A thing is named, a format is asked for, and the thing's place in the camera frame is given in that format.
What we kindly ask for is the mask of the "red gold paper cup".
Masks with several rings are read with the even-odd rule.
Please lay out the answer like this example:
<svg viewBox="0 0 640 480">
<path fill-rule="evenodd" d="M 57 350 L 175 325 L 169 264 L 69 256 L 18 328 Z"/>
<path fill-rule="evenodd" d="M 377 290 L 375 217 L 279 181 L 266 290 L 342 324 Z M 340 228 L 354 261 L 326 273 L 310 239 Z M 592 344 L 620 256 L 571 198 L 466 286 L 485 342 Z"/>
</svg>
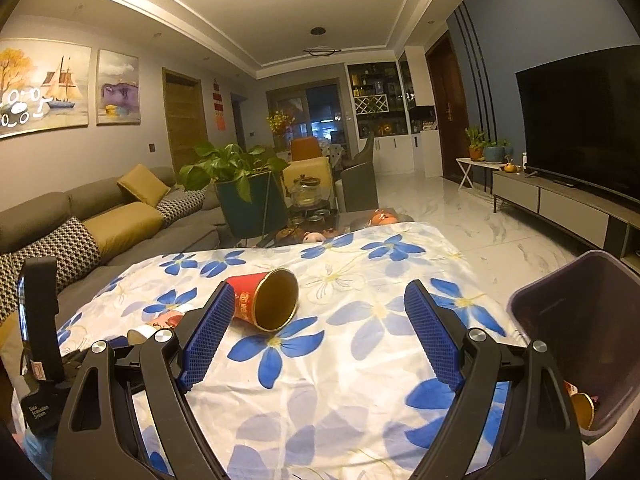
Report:
<svg viewBox="0 0 640 480">
<path fill-rule="evenodd" d="M 289 270 L 230 276 L 234 291 L 233 316 L 266 333 L 275 333 L 290 322 L 298 301 L 298 281 Z"/>
</svg>

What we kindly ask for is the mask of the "dark grey trash bin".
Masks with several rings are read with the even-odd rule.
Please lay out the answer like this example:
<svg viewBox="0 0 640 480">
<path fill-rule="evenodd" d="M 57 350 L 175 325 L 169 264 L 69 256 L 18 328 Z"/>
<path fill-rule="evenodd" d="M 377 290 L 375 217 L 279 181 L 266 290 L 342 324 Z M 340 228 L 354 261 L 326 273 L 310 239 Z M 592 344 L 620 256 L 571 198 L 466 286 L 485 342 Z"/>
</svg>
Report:
<svg viewBox="0 0 640 480">
<path fill-rule="evenodd" d="M 614 428 L 639 395 L 639 277 L 590 250 L 512 294 L 506 310 L 530 340 L 547 344 L 561 375 L 599 400 L 582 440 Z"/>
</svg>

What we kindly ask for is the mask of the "yellow long cushion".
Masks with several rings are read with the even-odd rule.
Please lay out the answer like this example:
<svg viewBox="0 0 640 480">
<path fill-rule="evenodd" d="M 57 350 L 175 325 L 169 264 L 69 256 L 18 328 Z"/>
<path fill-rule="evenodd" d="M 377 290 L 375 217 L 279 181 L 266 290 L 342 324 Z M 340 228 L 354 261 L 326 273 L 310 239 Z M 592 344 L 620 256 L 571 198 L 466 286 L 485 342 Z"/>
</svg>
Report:
<svg viewBox="0 0 640 480">
<path fill-rule="evenodd" d="M 101 262 L 108 263 L 155 235 L 163 227 L 163 217 L 154 207 L 135 202 L 98 214 L 82 224 L 96 242 Z"/>
</svg>

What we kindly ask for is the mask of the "houndstooth cushion far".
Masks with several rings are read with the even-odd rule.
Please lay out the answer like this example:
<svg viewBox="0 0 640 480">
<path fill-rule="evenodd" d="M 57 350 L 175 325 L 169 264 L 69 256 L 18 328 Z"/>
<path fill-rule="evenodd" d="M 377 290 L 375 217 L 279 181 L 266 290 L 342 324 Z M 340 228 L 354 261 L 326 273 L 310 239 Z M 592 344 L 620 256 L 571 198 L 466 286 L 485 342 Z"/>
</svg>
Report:
<svg viewBox="0 0 640 480">
<path fill-rule="evenodd" d="M 169 192 L 156 205 L 163 217 L 163 227 L 168 228 L 176 221 L 201 210 L 205 194 L 204 190 L 185 191 L 181 188 Z"/>
</svg>

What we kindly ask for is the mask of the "floral blue white tablecloth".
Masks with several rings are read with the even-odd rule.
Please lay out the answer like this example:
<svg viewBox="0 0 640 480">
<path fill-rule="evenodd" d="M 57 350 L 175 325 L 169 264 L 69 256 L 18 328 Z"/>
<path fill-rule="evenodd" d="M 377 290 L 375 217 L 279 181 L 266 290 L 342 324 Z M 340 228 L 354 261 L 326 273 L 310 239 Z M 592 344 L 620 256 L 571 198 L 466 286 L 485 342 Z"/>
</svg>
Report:
<svg viewBox="0 0 640 480">
<path fill-rule="evenodd" d="M 165 254 L 119 271 L 64 315 L 62 352 L 147 332 L 201 307 L 220 282 L 283 268 L 297 278 L 294 318 L 267 335 L 232 324 L 188 394 L 209 445 L 235 479 L 405 479 L 454 395 L 407 318 L 421 282 L 468 327 L 517 344 L 506 310 L 434 226 L 370 226 L 321 244 Z"/>
</svg>

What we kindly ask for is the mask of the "grey tv cabinet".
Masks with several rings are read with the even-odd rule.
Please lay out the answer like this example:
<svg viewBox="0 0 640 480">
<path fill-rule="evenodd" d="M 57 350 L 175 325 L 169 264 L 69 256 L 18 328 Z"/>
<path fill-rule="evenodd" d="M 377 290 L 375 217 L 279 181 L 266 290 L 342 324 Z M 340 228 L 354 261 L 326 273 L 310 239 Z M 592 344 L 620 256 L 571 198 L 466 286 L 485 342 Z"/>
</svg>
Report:
<svg viewBox="0 0 640 480">
<path fill-rule="evenodd" d="M 497 171 L 491 193 L 639 271 L 639 209 L 543 177 Z"/>
</svg>

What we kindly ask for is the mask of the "yellow square cushion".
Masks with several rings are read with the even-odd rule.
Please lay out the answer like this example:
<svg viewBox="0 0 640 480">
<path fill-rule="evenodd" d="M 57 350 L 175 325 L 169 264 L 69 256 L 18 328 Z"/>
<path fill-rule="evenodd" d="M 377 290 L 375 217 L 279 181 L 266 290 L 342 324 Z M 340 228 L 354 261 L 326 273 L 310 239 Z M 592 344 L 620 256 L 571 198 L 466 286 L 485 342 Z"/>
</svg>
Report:
<svg viewBox="0 0 640 480">
<path fill-rule="evenodd" d="M 142 164 L 137 164 L 117 180 L 117 184 L 139 202 L 155 207 L 170 191 L 160 178 Z"/>
</svg>

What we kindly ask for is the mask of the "potted plant teal pot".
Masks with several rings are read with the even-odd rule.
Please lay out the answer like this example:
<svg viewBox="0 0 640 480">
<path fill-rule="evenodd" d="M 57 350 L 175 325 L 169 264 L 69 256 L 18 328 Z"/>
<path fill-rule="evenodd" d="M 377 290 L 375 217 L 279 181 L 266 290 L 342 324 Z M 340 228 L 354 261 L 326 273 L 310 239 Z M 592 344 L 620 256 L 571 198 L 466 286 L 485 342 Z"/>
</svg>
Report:
<svg viewBox="0 0 640 480">
<path fill-rule="evenodd" d="M 180 168 L 177 182 L 187 191 L 214 190 L 234 237 L 264 238 L 288 224 L 282 183 L 288 162 L 272 148 L 206 142 L 194 151 L 198 160 Z"/>
</svg>

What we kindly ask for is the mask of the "purple landscape painting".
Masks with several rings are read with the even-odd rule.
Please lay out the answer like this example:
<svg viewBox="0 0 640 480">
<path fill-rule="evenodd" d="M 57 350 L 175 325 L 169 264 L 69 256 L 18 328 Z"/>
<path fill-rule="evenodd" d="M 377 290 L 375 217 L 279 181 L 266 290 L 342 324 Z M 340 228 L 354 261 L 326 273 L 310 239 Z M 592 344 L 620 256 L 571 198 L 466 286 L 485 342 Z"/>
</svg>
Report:
<svg viewBox="0 0 640 480">
<path fill-rule="evenodd" d="M 101 49 L 96 61 L 96 124 L 139 125 L 139 59 Z"/>
</svg>

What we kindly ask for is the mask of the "sailboat painting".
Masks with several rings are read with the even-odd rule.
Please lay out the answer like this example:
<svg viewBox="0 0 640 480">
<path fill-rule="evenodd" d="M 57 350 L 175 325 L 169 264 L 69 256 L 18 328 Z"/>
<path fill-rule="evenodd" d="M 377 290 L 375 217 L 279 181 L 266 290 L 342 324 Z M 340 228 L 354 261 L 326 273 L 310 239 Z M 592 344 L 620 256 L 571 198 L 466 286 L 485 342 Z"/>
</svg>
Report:
<svg viewBox="0 0 640 480">
<path fill-rule="evenodd" d="M 91 49 L 56 40 L 1 40 L 1 136 L 89 125 Z"/>
</svg>

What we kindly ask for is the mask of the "glass teapot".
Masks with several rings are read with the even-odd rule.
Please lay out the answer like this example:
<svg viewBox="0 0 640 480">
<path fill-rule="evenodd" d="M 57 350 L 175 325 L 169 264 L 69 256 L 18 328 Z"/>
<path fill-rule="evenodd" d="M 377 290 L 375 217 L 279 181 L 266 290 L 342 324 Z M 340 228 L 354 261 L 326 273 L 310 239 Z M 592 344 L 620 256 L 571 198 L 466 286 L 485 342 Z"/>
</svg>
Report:
<svg viewBox="0 0 640 480">
<path fill-rule="evenodd" d="M 317 177 L 307 177 L 301 174 L 294 180 L 291 197 L 296 207 L 304 208 L 317 205 L 322 200 L 321 180 Z"/>
</svg>

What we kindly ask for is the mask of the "large black television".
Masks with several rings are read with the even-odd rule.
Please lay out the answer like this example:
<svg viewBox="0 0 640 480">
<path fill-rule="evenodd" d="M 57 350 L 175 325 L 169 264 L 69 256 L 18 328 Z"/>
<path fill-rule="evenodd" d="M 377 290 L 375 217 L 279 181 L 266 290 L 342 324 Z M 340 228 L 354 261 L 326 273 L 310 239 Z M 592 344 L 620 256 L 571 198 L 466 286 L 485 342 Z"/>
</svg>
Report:
<svg viewBox="0 0 640 480">
<path fill-rule="evenodd" d="M 639 47 L 521 70 L 527 166 L 639 199 Z"/>
</svg>

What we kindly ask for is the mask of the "wooden door left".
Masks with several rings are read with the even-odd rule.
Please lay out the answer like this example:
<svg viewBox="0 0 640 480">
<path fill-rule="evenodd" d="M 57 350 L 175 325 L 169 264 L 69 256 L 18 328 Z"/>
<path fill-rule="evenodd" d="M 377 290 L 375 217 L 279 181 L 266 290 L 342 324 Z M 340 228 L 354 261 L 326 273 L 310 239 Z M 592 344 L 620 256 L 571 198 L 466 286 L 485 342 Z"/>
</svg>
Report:
<svg viewBox="0 0 640 480">
<path fill-rule="evenodd" d="M 201 81 L 164 68 L 163 97 L 171 162 L 178 174 L 198 161 L 195 147 L 208 140 Z"/>
</svg>

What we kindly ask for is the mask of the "dark wooden door right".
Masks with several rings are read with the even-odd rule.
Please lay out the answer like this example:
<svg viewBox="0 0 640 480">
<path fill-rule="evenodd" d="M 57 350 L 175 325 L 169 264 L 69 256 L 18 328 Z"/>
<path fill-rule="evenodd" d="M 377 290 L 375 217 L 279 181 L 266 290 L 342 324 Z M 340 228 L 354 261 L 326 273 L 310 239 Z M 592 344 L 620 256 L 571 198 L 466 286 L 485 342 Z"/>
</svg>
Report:
<svg viewBox="0 0 640 480">
<path fill-rule="evenodd" d="M 442 176 L 462 182 L 463 171 L 457 159 L 469 155 L 469 127 L 463 82 L 450 33 L 445 32 L 426 52 L 425 61 L 431 77 L 442 153 Z"/>
</svg>

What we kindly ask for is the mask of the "display cabinet with shelves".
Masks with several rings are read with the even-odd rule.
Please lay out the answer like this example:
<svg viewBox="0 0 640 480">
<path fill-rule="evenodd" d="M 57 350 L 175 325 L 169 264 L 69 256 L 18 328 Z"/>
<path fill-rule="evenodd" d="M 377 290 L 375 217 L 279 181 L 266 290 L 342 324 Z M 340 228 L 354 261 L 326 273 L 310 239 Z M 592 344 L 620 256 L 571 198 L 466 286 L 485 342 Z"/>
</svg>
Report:
<svg viewBox="0 0 640 480">
<path fill-rule="evenodd" d="M 442 175 L 435 97 L 421 47 L 406 47 L 395 61 L 346 67 L 358 150 L 370 148 L 378 176 Z"/>
</svg>

